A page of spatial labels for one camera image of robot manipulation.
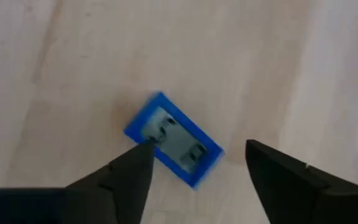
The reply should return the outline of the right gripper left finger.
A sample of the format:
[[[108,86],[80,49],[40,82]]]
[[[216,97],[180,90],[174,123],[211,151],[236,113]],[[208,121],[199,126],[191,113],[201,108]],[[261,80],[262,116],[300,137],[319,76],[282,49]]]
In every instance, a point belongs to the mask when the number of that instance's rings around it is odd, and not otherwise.
[[[91,208],[110,224],[140,224],[154,168],[154,143],[145,141],[67,186],[97,196]]]

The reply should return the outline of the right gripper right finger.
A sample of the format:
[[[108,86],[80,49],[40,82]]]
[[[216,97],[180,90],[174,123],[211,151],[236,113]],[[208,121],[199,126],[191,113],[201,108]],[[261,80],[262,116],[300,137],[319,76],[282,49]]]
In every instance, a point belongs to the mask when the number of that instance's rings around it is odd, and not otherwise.
[[[246,163],[270,224],[311,224],[319,192],[329,184],[304,162],[255,139],[246,141]]]

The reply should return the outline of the blue framed LCD display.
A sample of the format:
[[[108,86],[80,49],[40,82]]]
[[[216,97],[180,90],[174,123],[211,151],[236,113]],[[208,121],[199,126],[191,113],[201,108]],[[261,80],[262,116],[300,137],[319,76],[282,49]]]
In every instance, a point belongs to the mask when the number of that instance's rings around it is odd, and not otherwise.
[[[129,121],[125,135],[154,143],[154,156],[195,189],[224,155],[224,150],[161,91],[156,91]]]

